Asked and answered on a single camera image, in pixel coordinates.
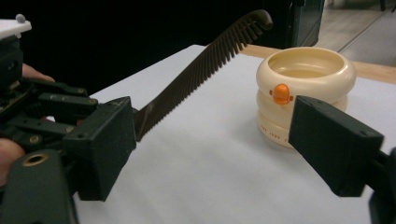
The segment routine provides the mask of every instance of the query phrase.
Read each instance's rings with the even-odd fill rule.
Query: finger
[[[46,80],[46,81],[55,81],[52,77],[46,76],[37,70],[35,70],[32,66],[24,63],[22,65],[22,76],[23,77],[29,77],[29,78],[36,78],[36,79],[41,79],[41,80]]]
[[[22,147],[15,142],[0,138],[0,186],[7,183],[12,163],[25,154]]]

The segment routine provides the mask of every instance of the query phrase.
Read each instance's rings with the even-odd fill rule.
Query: comb teeth
[[[251,44],[273,23],[265,10],[240,18],[204,49],[156,98],[134,114],[136,141],[195,91],[202,83]]]

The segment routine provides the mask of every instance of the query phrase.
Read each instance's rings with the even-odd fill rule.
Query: gray floor
[[[379,0],[326,0],[316,47],[352,61],[396,66],[396,1],[380,10]]]

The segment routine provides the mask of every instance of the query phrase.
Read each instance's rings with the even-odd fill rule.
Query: black comb
[[[249,12],[219,35],[156,98],[134,114],[136,141],[160,122],[202,83],[253,43],[273,22],[265,10]]]

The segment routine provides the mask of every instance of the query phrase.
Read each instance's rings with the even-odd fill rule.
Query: white plastic part
[[[0,19],[0,39],[16,35],[32,29],[32,24],[25,20],[22,15],[17,15],[15,20]]]
[[[345,111],[356,71],[351,61],[335,51],[299,47],[266,58],[256,78],[262,133],[284,147],[292,147],[289,129],[297,95],[314,97]]]

